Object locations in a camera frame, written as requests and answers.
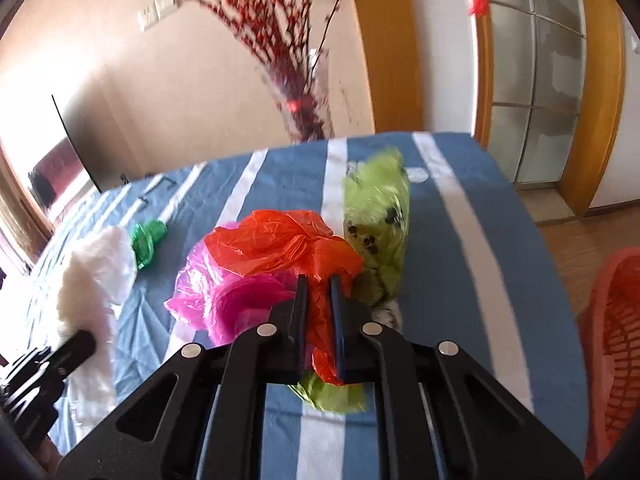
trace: silver screw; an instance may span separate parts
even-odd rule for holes
[[[183,346],[182,350],[180,350],[182,357],[186,357],[187,359],[193,359],[194,357],[199,356],[200,352],[202,352],[202,348],[200,348],[200,345],[196,343],[189,343],[188,345]]]
[[[272,336],[277,331],[278,331],[278,327],[276,327],[274,324],[271,324],[271,323],[262,323],[257,330],[258,335],[261,335],[262,337]]]
[[[382,327],[378,323],[369,321],[362,326],[362,331],[367,335],[380,335],[382,333]]]
[[[438,345],[438,350],[442,355],[453,356],[458,353],[460,347],[456,345],[453,341],[443,341]]]

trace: wall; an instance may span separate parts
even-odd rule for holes
[[[206,10],[185,4],[142,33],[153,0],[26,0],[0,41],[0,139],[25,174],[64,135],[52,106],[82,108],[96,150],[137,178],[288,144],[261,69]],[[334,0],[314,0],[312,46]],[[373,132],[353,0],[328,37],[337,135]]]
[[[474,130],[478,67],[469,1],[414,0],[425,130]]]
[[[636,34],[626,17],[625,96],[620,125],[604,176],[591,207],[640,199],[640,54],[632,49]]]

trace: red plastic bag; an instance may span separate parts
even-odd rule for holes
[[[326,383],[335,376],[334,334],[328,279],[339,274],[345,294],[362,270],[363,259],[314,211],[254,211],[238,228],[216,228],[205,237],[211,256],[223,269],[240,276],[293,269],[309,278],[310,305],[306,340],[312,365]]]

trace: wooden floor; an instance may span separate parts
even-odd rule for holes
[[[564,281],[572,311],[589,304],[595,277],[617,250],[640,246],[640,206],[584,220],[540,227]]]

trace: red plastic basket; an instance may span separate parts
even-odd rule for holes
[[[578,319],[590,393],[584,469],[607,457],[640,404],[640,248],[614,254]]]

